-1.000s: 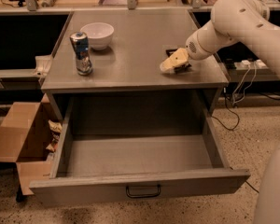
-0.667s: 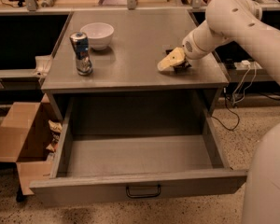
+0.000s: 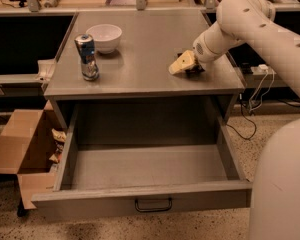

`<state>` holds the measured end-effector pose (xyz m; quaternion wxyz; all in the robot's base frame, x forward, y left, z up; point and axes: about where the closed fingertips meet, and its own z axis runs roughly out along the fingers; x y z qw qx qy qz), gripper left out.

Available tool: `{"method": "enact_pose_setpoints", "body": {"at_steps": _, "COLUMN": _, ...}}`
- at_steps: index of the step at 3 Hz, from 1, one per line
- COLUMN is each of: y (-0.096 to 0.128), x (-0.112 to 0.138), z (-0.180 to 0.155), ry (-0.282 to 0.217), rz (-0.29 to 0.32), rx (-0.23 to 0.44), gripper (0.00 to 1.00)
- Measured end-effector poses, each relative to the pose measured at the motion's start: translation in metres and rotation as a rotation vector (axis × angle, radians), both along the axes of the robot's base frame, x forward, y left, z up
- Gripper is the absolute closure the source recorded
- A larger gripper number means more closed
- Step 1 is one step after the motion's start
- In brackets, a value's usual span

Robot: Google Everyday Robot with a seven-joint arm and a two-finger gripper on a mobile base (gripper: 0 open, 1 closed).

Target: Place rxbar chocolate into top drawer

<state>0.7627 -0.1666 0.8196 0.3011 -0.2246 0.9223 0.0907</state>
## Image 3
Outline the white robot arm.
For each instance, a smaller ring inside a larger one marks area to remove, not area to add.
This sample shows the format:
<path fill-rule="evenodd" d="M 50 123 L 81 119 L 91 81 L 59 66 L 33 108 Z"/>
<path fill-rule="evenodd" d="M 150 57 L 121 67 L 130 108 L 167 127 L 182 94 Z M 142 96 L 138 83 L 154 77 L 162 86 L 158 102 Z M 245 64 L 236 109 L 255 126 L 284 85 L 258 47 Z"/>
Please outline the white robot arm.
<path fill-rule="evenodd" d="M 273 22 L 266 0 L 222 0 L 216 22 L 180 56 L 177 74 L 248 44 L 300 98 L 300 35 Z M 300 240 L 300 119 L 279 129 L 264 147 L 250 205 L 249 240 Z"/>

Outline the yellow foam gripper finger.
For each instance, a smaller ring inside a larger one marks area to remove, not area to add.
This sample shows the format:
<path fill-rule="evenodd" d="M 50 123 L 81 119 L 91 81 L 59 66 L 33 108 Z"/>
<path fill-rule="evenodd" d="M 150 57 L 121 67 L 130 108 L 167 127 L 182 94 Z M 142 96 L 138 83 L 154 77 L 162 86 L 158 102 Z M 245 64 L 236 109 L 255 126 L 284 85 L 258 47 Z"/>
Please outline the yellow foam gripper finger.
<path fill-rule="evenodd" d="M 175 75 L 180 72 L 192 69 L 198 64 L 192 50 L 183 52 L 168 68 L 170 74 Z"/>

